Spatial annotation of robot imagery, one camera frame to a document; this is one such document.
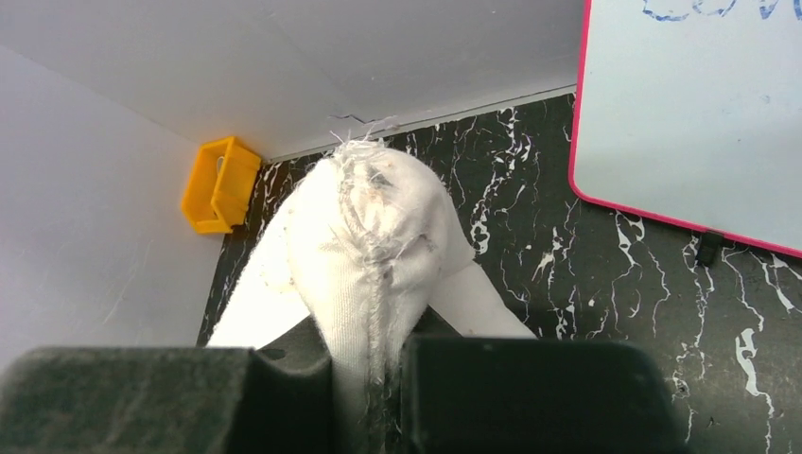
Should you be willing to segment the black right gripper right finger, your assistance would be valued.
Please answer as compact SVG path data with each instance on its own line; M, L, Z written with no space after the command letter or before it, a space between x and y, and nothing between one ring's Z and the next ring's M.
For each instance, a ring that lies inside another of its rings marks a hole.
M404 453L686 453L655 361L621 340L463 337L426 311L404 345Z

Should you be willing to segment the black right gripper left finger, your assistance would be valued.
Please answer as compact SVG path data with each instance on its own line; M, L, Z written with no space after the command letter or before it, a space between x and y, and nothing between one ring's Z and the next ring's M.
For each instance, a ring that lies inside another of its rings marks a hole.
M331 357L303 320L250 348L41 348L1 378L5 453L328 453Z

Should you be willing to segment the white pillow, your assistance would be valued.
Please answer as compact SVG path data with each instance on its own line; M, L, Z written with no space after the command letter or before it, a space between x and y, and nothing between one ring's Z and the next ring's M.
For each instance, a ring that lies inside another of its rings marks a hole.
M531 335L476 262L439 177L353 140L280 204L209 342L263 347L311 318L333 360L338 420L365 432L390 423L402 345L427 309L464 336Z

